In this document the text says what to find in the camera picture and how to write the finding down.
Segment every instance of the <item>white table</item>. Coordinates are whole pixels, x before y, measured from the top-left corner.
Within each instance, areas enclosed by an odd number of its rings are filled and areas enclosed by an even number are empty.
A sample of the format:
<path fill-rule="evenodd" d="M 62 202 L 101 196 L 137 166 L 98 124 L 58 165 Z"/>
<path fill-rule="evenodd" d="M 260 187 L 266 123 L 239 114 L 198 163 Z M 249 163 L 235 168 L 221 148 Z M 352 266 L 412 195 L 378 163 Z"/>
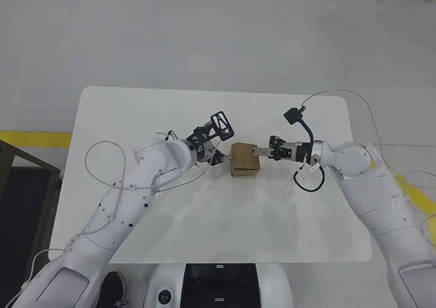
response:
<path fill-rule="evenodd" d="M 196 126 L 223 110 L 235 142 L 267 146 L 270 135 L 307 141 L 299 124 L 283 117 L 305 95 L 202 92 L 89 87 L 82 92 L 65 169 L 51 247 L 64 247 L 95 210 L 107 188 L 85 171 L 87 149 L 99 140 L 124 148 L 128 169 L 132 151 L 156 132 L 175 130 L 186 138 Z M 310 100 L 304 119 L 315 139 L 336 146 L 351 141 L 347 104 L 338 97 Z M 261 158 L 252 179 L 232 179 L 228 163 L 204 166 L 206 174 L 177 191 L 157 195 L 149 212 L 112 258 L 112 263 L 262 263 L 368 261 L 368 232 L 351 212 L 329 170 L 324 187 L 308 193 L 295 186 L 295 162 Z M 100 145 L 89 158 L 92 171 L 108 182 L 122 172 L 121 153 Z M 201 170 L 191 170 L 181 181 Z M 305 186 L 315 187 L 320 176 Z"/>

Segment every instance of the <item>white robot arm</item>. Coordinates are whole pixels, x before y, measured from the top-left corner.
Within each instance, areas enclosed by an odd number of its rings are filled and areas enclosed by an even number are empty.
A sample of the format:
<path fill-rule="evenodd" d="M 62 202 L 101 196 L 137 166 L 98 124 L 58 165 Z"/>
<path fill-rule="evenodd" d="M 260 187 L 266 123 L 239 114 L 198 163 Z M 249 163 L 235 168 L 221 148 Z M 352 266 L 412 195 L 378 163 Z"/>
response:
<path fill-rule="evenodd" d="M 222 162 L 225 156 L 211 139 L 219 136 L 224 141 L 233 134 L 223 112 L 218 112 L 187 139 L 156 139 L 135 150 L 139 165 L 126 174 L 125 187 L 110 189 L 65 252 L 23 285 L 14 307 L 85 308 L 96 304 L 106 265 L 151 206 L 157 189 L 181 177 L 196 162 Z"/>
<path fill-rule="evenodd" d="M 302 120 L 302 109 L 285 113 L 299 122 L 309 142 L 284 142 L 270 137 L 270 148 L 254 149 L 271 159 L 307 161 L 311 168 L 329 168 L 351 209 L 375 238 L 387 263 L 389 287 L 399 307 L 436 307 L 436 254 L 416 227 L 407 198 L 381 156 L 370 144 L 352 142 L 331 149 L 315 140 Z"/>

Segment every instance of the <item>gray floor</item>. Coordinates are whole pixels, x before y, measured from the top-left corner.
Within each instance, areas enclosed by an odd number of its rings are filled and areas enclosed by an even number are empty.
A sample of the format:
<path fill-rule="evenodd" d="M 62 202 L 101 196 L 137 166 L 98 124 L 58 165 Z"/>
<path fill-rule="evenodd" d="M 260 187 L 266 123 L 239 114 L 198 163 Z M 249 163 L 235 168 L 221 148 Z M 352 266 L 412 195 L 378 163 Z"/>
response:
<path fill-rule="evenodd" d="M 391 168 L 436 173 L 436 2 L 0 0 L 0 129 L 70 132 L 89 85 L 353 89 L 383 143 L 419 145 L 385 146 Z M 376 142 L 363 104 L 341 96 L 355 140 Z M 65 165 L 65 150 L 30 150 Z M 369 263 L 285 268 L 298 307 L 395 306 L 376 247 Z M 134 296 L 150 269 L 124 268 Z"/>

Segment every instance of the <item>brown cardboard box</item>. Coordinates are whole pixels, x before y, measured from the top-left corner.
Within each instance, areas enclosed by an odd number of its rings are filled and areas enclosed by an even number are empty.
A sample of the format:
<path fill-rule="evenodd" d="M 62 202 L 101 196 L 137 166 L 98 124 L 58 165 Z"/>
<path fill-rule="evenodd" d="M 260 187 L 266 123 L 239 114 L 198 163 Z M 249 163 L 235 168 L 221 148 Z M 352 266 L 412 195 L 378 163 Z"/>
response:
<path fill-rule="evenodd" d="M 230 175 L 255 176 L 260 170 L 259 157 L 252 153 L 257 145 L 249 143 L 234 143 L 230 150 L 232 159 L 230 160 Z"/>

